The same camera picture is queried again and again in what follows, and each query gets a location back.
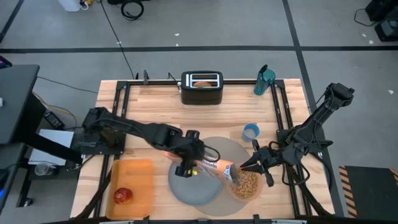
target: black metal frame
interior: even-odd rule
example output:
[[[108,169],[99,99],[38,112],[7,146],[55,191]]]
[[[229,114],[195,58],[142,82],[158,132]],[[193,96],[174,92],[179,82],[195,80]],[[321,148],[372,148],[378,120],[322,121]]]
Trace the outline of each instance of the black metal frame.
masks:
[[[224,80],[225,85],[254,85],[256,83],[256,80]],[[139,86],[139,85],[176,85],[176,81],[174,80],[134,80],[134,81],[118,81],[116,85],[116,93],[114,97],[114,102],[113,102],[113,109],[112,113],[116,114],[118,112],[118,105],[119,105],[119,99],[120,99],[120,94],[121,90],[125,89],[124,91],[124,99],[123,99],[123,105],[122,105],[122,112],[121,112],[121,117],[126,118],[127,114],[127,104],[129,101],[129,93],[130,93],[130,88],[132,86]],[[280,113],[280,108],[279,108],[279,101],[278,101],[278,96],[277,96],[277,90],[276,87],[280,88],[280,92],[282,94],[282,100],[284,104],[284,110],[286,113],[286,118],[287,118],[287,124],[289,128],[293,127],[293,121],[292,121],[292,116],[290,113],[290,108],[289,108],[289,102],[287,99],[287,94],[286,94],[286,89],[285,89],[285,83],[284,80],[276,80],[275,85],[271,85],[271,92],[272,92],[272,98],[274,100],[274,106],[275,106],[275,113],[276,113],[276,118],[277,118],[277,123],[278,123],[278,131],[284,130],[284,125],[282,121],[282,115]],[[109,156],[105,155],[104,156],[104,161],[102,165],[102,170],[101,170],[101,175],[100,175],[100,181],[99,181],[99,187],[104,183],[104,180],[106,178],[106,171],[108,169],[108,164],[109,164]],[[303,179],[303,172],[301,167],[297,167],[298,170],[298,175],[301,179]],[[287,175],[289,183],[293,183],[293,178],[289,175]],[[300,209],[299,209],[299,203],[297,199],[297,193],[296,189],[293,186],[289,187],[290,190],[290,197],[292,199],[292,206],[293,206],[293,211],[295,217],[300,215]],[[306,199],[306,197],[303,195],[303,201],[305,205],[305,214],[306,215],[311,215],[311,206]],[[101,202],[102,198],[98,200],[95,211],[94,211],[94,217],[98,218],[100,216],[100,210],[101,210]],[[223,220],[215,220],[217,223],[222,222]],[[256,223],[260,222],[269,222],[270,220],[260,220],[256,219]],[[240,223],[253,223],[253,220],[239,220]]]

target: teal water bottle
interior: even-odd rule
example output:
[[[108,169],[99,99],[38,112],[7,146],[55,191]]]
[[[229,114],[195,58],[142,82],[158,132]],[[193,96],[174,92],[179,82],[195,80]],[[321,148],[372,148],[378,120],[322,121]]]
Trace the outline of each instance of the teal water bottle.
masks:
[[[256,95],[263,95],[267,88],[275,81],[275,73],[268,69],[268,65],[264,65],[257,76],[257,82],[254,86],[254,93]]]

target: table frame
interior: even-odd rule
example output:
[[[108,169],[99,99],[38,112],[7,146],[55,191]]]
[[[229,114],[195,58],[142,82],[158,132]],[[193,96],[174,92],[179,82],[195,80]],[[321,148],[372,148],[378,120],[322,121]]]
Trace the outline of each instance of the table frame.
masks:
[[[121,111],[121,117],[126,118],[126,112],[127,112],[127,104],[129,101],[129,94],[130,94],[130,89],[133,86],[138,86],[138,85],[176,85],[177,87],[177,81],[174,80],[134,80],[134,81],[118,81],[116,84],[116,92],[114,96],[114,102],[113,102],[113,108],[112,108],[112,114],[116,114],[118,112],[118,106],[119,106],[119,99],[121,95],[121,90],[124,89],[124,99],[123,99],[123,105],[122,105],[122,111]],[[255,79],[248,79],[248,80],[224,80],[224,85],[254,85],[256,83]],[[280,112],[280,107],[279,107],[279,101],[278,101],[278,96],[277,96],[277,88],[280,89],[281,95],[282,95],[282,101],[284,104],[284,110],[286,114],[286,119],[287,119],[287,124],[288,128],[293,128],[293,120],[292,120],[292,115],[290,112],[290,107],[289,107],[289,101],[287,99],[287,94],[286,94],[286,89],[285,89],[285,83],[284,80],[275,80],[275,84],[271,85],[271,92],[272,92],[272,99],[274,102],[274,108],[275,108],[275,113],[276,113],[276,119],[277,119],[277,124],[278,124],[278,130],[276,131],[277,133],[281,130],[284,130],[284,124],[282,121],[282,115]],[[114,160],[117,160],[120,158],[120,155],[115,155]],[[108,164],[109,164],[109,155],[104,155],[103,159],[103,164],[101,168],[101,174],[99,178],[99,186],[98,188],[101,188],[101,186],[105,183],[106,175],[107,175],[107,169],[108,169]],[[299,178],[302,180],[303,179],[303,170],[300,165],[296,166],[296,170],[298,173]],[[292,206],[293,206],[293,211],[295,217],[300,216],[300,209],[299,209],[299,203],[297,199],[297,192],[295,187],[292,185],[293,184],[293,178],[287,174],[287,178],[291,186],[289,186],[290,190],[290,197],[292,199]],[[306,196],[302,194],[303,196],[303,202],[304,202],[304,208],[305,208],[305,214],[306,215],[312,215],[312,210],[310,203]],[[101,211],[101,202],[102,202],[102,197],[97,201],[96,207],[94,208],[94,218],[98,218],[100,216],[100,211]],[[253,214],[255,220],[260,220],[258,218],[257,214]],[[183,220],[173,220],[174,222],[183,222]]]

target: toaster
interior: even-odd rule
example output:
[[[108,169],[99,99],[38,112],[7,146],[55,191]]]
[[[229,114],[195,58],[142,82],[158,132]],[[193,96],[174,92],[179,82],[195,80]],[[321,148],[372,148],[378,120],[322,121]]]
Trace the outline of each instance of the toaster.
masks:
[[[181,101],[185,105],[218,105],[223,97],[223,74],[191,71],[181,74]]]

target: cereal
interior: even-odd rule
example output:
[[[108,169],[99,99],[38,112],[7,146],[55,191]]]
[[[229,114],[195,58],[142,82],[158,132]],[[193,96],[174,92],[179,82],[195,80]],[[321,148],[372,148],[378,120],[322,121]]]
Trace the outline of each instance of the cereal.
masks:
[[[258,176],[256,173],[243,170],[239,171],[239,175],[241,176],[240,186],[232,185],[232,192],[240,199],[248,199],[256,193]]]

